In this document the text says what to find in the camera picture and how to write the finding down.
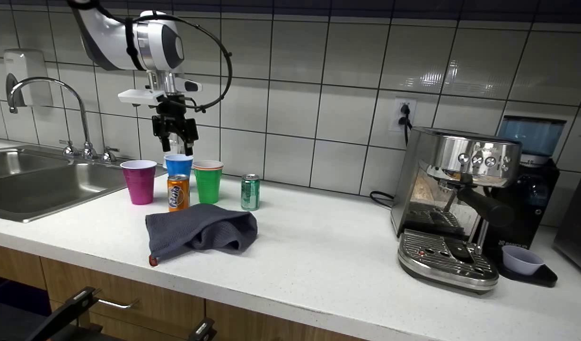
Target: wooden cabinet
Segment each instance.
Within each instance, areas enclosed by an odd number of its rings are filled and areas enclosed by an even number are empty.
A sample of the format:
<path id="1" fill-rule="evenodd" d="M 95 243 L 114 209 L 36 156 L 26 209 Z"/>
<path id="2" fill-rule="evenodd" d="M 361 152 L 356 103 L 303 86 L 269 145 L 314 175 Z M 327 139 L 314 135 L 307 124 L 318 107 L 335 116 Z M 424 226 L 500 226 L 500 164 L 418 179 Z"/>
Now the wooden cabinet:
<path id="1" fill-rule="evenodd" d="M 131 306 L 119 310 L 98 304 L 89 312 L 89 321 L 104 323 L 104 332 L 114 338 L 187 340 L 189 331 L 204 317 L 204 300 L 199 298 L 51 260 L 42 260 L 42 268 L 53 308 L 85 287 L 97 289 L 102 300 Z"/>
<path id="2" fill-rule="evenodd" d="M 0 277 L 45 291 L 40 259 L 0 249 Z"/>
<path id="3" fill-rule="evenodd" d="M 206 304 L 206 317 L 214 321 L 216 341 L 356 341 L 348 336 L 214 302 Z"/>

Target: cabinet handle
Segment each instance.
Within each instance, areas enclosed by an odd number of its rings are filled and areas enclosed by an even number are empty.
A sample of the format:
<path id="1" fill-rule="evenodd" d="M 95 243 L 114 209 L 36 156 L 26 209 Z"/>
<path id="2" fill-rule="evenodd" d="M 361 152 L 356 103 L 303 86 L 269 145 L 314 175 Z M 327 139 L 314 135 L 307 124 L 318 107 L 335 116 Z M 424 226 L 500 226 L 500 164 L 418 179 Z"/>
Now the cabinet handle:
<path id="1" fill-rule="evenodd" d="M 115 304 L 115 302 L 108 302 L 108 300 L 98 300 L 98 304 L 119 310 L 119 312 L 129 312 L 134 308 L 134 304 Z"/>

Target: green soda can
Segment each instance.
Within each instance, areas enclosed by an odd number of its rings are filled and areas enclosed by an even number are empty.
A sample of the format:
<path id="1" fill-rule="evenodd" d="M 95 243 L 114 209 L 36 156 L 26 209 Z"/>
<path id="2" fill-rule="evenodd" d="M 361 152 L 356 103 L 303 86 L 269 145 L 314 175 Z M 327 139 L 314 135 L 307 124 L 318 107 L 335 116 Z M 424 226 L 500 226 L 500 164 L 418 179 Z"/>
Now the green soda can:
<path id="1" fill-rule="evenodd" d="M 257 211 L 259 207 L 259 179 L 257 175 L 246 175 L 240 183 L 240 209 Z"/>

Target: soda can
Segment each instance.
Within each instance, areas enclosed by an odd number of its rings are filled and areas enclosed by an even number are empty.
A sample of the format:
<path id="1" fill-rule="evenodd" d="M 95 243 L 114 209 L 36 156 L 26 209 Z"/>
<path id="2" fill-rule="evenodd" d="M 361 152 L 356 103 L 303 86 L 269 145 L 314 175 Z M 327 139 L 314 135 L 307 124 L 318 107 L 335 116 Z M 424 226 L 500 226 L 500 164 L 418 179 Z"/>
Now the soda can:
<path id="1" fill-rule="evenodd" d="M 168 177 L 168 209 L 178 213 L 189 207 L 189 177 Z"/>
<path id="2" fill-rule="evenodd" d="M 240 183 L 240 209 L 257 211 L 259 207 L 259 179 L 257 175 L 246 175 Z"/>

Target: purple cup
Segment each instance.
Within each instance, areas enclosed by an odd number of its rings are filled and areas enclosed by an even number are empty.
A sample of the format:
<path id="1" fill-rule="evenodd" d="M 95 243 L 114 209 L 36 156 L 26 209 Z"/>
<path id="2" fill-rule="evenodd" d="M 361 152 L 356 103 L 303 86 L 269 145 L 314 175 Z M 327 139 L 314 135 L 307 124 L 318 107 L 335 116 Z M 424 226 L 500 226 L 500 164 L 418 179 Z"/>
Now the purple cup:
<path id="1" fill-rule="evenodd" d="M 138 160 L 125 162 L 119 166 L 123 169 L 123 179 L 131 190 L 132 205 L 149 205 L 153 204 L 153 183 L 155 183 L 155 162 Z"/>

